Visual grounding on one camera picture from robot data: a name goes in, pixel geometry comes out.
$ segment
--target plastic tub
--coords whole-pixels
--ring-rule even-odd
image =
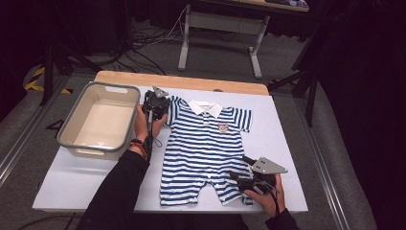
[[[81,92],[57,140],[74,155],[117,160],[128,148],[140,90],[91,82]]]

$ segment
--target black sleeve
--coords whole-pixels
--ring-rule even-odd
[[[299,230],[296,220],[290,216],[287,209],[283,210],[277,217],[267,220],[265,224],[269,230]]]
[[[107,175],[77,229],[125,229],[130,223],[149,163],[127,150]]]

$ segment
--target baby romper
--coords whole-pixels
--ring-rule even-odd
[[[250,177],[242,161],[241,131],[249,132],[252,111],[221,107],[218,103],[186,103],[172,96],[167,125],[171,129],[164,157],[161,180],[161,205],[197,203],[199,191],[210,183],[223,205],[243,195],[229,171]]]

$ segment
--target hand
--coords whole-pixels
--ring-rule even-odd
[[[284,192],[283,192],[283,186],[282,186],[282,179],[281,179],[281,175],[278,173],[275,174],[275,178],[277,181],[277,184],[275,187],[277,188],[277,190],[279,192],[276,192],[274,189],[274,190],[272,190],[272,193],[275,196],[277,196],[277,201],[278,201],[278,205],[279,205],[279,209],[280,209],[280,213],[281,213],[281,212],[283,212],[283,210],[286,209],[285,204],[284,204]],[[276,204],[270,194],[260,195],[251,190],[245,190],[244,193],[247,196],[251,197],[253,200],[255,200],[257,203],[259,203],[260,206],[262,207],[263,211],[265,211],[269,216],[271,216],[272,218],[275,217]]]
[[[147,129],[147,118],[146,114],[143,111],[143,106],[141,104],[137,105],[137,115],[135,117],[134,129],[137,138],[140,141],[146,140],[148,137],[148,129]],[[152,125],[152,136],[158,136],[159,132],[161,131],[162,126],[168,119],[168,114],[165,114],[161,120],[154,121]]]

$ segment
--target table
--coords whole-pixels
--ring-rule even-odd
[[[99,72],[95,81],[135,85],[140,89],[142,95],[151,89],[151,85],[156,85],[185,100],[193,96],[195,99],[204,101],[217,101],[227,106],[238,105],[241,108],[252,109],[254,112],[252,130],[250,133],[243,133],[242,136],[245,154],[253,159],[265,156],[286,167],[289,173],[282,176],[286,205],[292,212],[307,211],[301,183],[286,144],[275,105],[268,95],[265,85],[109,71]],[[222,89],[224,92],[211,92],[214,89]],[[267,135],[263,135],[268,128],[272,131],[268,130]],[[204,187],[200,191],[197,205],[161,207],[159,186],[169,133],[169,128],[164,127],[157,137],[163,146],[161,148],[154,146],[151,165],[140,188],[135,211],[155,213],[262,212],[257,203],[254,206],[244,206],[239,200],[222,206],[213,187]],[[66,148],[60,147],[35,198],[33,208],[47,212],[84,212],[103,179],[116,163],[113,160],[76,157]]]
[[[185,15],[185,30],[183,36],[182,49],[179,58],[178,69],[183,71],[186,69],[186,61],[189,51],[189,29],[190,27],[219,30],[226,32],[242,33],[248,35],[256,35],[257,42],[253,47],[249,47],[248,52],[251,58],[251,63],[254,70],[256,79],[262,78],[260,71],[257,53],[259,46],[262,42],[263,36],[268,26],[270,16],[266,14],[262,19],[240,18],[227,15],[219,15],[214,13],[206,13],[200,11],[192,11],[192,3],[210,2],[211,4],[224,4],[229,2],[235,6],[236,4],[248,4],[257,7],[263,7],[264,10],[268,9],[281,9],[286,11],[307,12],[307,8],[292,7],[282,4],[267,3],[264,0],[225,0],[225,1],[189,1],[186,7]]]

